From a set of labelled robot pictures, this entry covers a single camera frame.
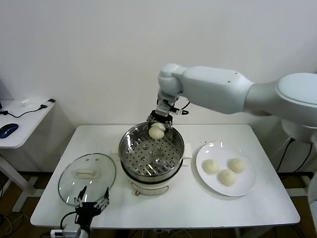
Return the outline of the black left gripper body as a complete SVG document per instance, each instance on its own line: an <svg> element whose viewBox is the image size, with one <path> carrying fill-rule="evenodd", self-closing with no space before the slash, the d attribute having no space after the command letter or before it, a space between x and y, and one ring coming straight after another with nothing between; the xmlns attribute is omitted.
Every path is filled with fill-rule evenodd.
<svg viewBox="0 0 317 238"><path fill-rule="evenodd" d="M100 215L101 212L102 210L96 202L84 202L82 206L76 207L76 223L80 227L90 227L93 218Z"/></svg>

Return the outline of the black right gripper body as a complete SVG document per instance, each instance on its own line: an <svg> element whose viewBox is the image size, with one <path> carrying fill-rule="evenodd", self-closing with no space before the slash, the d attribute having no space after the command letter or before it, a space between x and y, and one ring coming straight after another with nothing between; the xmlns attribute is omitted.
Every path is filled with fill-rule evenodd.
<svg viewBox="0 0 317 238"><path fill-rule="evenodd" d="M173 117L171 115L162 116L156 113L155 110L152 110L148 116L149 123L172 123Z"/></svg>

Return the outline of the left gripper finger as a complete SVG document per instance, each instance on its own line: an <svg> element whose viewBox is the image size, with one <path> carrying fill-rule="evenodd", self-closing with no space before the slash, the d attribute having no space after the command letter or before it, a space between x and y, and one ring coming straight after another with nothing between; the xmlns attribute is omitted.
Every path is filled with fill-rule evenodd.
<svg viewBox="0 0 317 238"><path fill-rule="evenodd" d="M82 206L83 203L83 197L86 193L87 187L84 186L84 188L79 192L78 196L74 198L74 205L75 207L80 207Z"/></svg>
<svg viewBox="0 0 317 238"><path fill-rule="evenodd" d="M104 210L109 205L109 187L107 187L104 196L97 201L94 207Z"/></svg>

